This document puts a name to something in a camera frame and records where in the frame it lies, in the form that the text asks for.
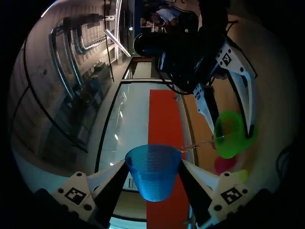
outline metal pipe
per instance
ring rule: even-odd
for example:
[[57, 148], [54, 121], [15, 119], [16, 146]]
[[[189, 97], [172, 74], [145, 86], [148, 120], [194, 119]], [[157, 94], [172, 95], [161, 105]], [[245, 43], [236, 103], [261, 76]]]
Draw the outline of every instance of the metal pipe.
[[66, 31], [64, 33], [64, 42], [67, 50], [67, 55], [69, 59], [70, 66], [72, 67], [73, 74], [77, 80], [77, 83], [80, 87], [83, 87], [83, 80], [82, 76], [80, 75], [79, 68], [77, 66], [74, 52], [73, 52], [73, 47], [72, 47], [72, 38], [71, 38], [71, 31]]
[[49, 35], [49, 43], [50, 43], [50, 50], [51, 50], [51, 57], [52, 57], [52, 61], [56, 67], [58, 76], [60, 78], [60, 80], [63, 83], [63, 86], [65, 88], [66, 94], [69, 96], [70, 100], [73, 100], [75, 97], [75, 94], [72, 90], [72, 88], [69, 85], [69, 82], [67, 80], [67, 77], [64, 73], [63, 70], [63, 66], [60, 62], [59, 59], [59, 55], [58, 55], [58, 50], [57, 50], [57, 46], [56, 46], [56, 34], [58, 31], [62, 30], [62, 26], [55, 26], [52, 31], [51, 34]]
[[85, 45], [83, 43], [83, 36], [82, 36], [82, 28], [81, 28], [81, 26], [73, 29], [73, 36], [74, 36], [74, 47], [75, 47], [76, 52], [79, 55], [83, 55], [87, 51], [89, 51], [89, 50], [95, 48], [96, 46], [101, 45], [104, 42], [106, 42], [106, 36], [104, 36], [102, 38], [99, 38], [99, 39], [91, 42], [88, 45]]

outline black cable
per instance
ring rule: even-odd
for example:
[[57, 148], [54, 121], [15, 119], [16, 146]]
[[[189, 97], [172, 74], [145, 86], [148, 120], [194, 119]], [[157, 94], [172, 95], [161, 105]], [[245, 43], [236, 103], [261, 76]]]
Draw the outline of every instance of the black cable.
[[30, 88], [30, 87], [27, 86], [26, 89], [23, 91], [22, 95], [20, 96], [20, 98], [19, 98], [19, 100], [18, 100], [18, 102], [17, 102], [17, 106], [16, 106], [16, 108], [15, 108], [15, 110], [14, 110], [13, 117], [12, 117], [12, 120], [11, 120], [11, 123], [10, 123], [10, 142], [11, 142], [12, 133], [13, 133], [14, 120], [15, 120], [15, 118], [16, 118], [16, 116], [17, 116], [18, 108], [19, 108], [19, 106], [20, 106], [20, 104], [21, 104], [21, 101], [22, 101], [23, 97], [26, 95], [26, 92], [27, 92], [27, 90], [28, 90], [29, 88]]
[[177, 91], [174, 87], [171, 87], [171, 86], [169, 85], [169, 83], [165, 81], [165, 79], [163, 78], [163, 76], [161, 75], [161, 73], [159, 72], [159, 69], [158, 69], [158, 62], [157, 62], [157, 61], [156, 61], [156, 63], [155, 63], [155, 69], [156, 69], [156, 71], [157, 71], [159, 77], [160, 77], [161, 80], [163, 81], [163, 83], [164, 83], [170, 90], [172, 90], [172, 91], [174, 91], [174, 92], [176, 92], [176, 93], [178, 93], [178, 94], [180, 94], [180, 95], [190, 95], [190, 94], [191, 94], [191, 93], [188, 93], [188, 92], [179, 92], [179, 91]]
[[49, 113], [47, 112], [47, 110], [44, 108], [44, 106], [42, 105], [42, 103], [40, 102], [34, 88], [32, 85], [32, 82], [30, 80], [29, 77], [29, 72], [27, 70], [27, 65], [26, 65], [26, 43], [27, 43], [27, 38], [24, 41], [24, 48], [23, 48], [23, 67], [24, 67], [24, 72], [26, 74], [26, 79], [27, 79], [27, 83], [28, 83], [28, 87], [30, 88], [36, 102], [38, 103], [40, 109], [44, 112], [44, 114], [48, 117], [48, 119], [50, 120], [50, 122], [59, 130], [59, 132], [61, 132], [67, 139], [69, 139], [73, 144], [75, 144], [77, 146], [78, 149], [88, 153], [87, 150], [85, 150], [83, 147], [81, 147], [78, 143], [76, 143], [69, 134], [67, 134], [66, 132], [63, 131], [63, 129], [60, 128], [60, 126], [52, 119], [52, 117], [49, 115]]
[[236, 20], [236, 21], [229, 21], [228, 24], [229, 24], [229, 23], [230, 23], [231, 25], [229, 26], [228, 30], [226, 31], [226, 34], [228, 34], [230, 28], [231, 28], [234, 24], [238, 23], [238, 21], [237, 21], [237, 20]]
[[[104, 0], [104, 29], [106, 29], [106, 0]], [[114, 75], [113, 75], [113, 72], [112, 72], [112, 66], [111, 66], [111, 61], [110, 61], [109, 49], [108, 49], [108, 44], [107, 44], [107, 35], [106, 35], [106, 48], [107, 48], [107, 53], [108, 53], [110, 71], [111, 71], [111, 74], [112, 74], [112, 81], [114, 82]]]

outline glass panel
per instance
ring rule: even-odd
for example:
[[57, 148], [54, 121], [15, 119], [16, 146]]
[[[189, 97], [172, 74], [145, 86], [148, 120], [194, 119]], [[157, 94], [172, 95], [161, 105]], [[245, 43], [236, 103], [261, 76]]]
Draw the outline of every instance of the glass panel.
[[[149, 103], [151, 90], [170, 90], [165, 84], [130, 83], [122, 84], [114, 102], [107, 125], [100, 156], [99, 170], [104, 170], [120, 160], [133, 148], [148, 144]], [[178, 108], [184, 136], [188, 139], [185, 110], [178, 98]], [[123, 189], [137, 190], [129, 174]]]
[[[163, 79], [169, 79], [166, 73], [160, 72]], [[132, 61], [123, 79], [161, 79], [152, 61]]]

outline person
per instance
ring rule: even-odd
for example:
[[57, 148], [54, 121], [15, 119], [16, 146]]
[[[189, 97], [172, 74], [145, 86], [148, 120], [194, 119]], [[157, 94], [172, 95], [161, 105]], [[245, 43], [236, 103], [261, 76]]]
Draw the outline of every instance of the person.
[[178, 24], [178, 18], [181, 12], [173, 7], [161, 8], [156, 12], [146, 11], [144, 13], [144, 19], [151, 23], [160, 23], [159, 18], [161, 18], [164, 23], [163, 25], [175, 26]]

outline ceiling light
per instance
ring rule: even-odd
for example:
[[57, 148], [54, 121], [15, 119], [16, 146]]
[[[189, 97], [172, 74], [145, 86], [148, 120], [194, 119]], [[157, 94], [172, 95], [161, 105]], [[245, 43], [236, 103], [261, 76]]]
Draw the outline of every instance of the ceiling light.
[[128, 56], [131, 57], [130, 53], [124, 48], [124, 46], [113, 36], [113, 34], [105, 29], [104, 33]]

